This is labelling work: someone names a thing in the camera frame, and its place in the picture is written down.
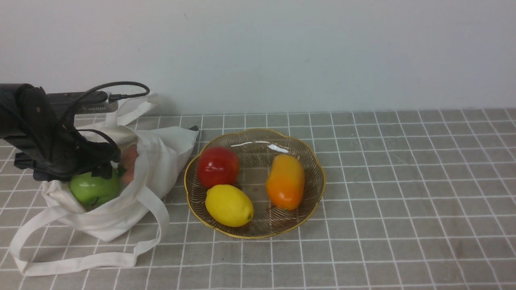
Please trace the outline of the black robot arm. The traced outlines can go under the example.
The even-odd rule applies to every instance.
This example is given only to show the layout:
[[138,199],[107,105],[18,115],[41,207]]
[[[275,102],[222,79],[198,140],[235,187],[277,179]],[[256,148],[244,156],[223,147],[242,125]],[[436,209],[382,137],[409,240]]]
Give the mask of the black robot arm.
[[99,130],[79,130],[81,93],[47,95],[29,84],[1,85],[1,139],[18,149],[14,166],[40,182],[69,182],[90,173],[110,179],[121,151]]

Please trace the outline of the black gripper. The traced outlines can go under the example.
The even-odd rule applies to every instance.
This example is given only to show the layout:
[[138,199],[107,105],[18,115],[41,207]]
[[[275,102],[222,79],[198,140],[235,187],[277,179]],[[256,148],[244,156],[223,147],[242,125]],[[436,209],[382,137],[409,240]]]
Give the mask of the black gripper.
[[14,166],[32,169],[40,181],[68,182],[74,176],[91,172],[93,178],[112,178],[112,163],[118,163],[121,150],[106,134],[93,130],[101,141],[90,141],[84,130],[75,127],[75,116],[57,117],[47,93],[40,87],[14,88]]

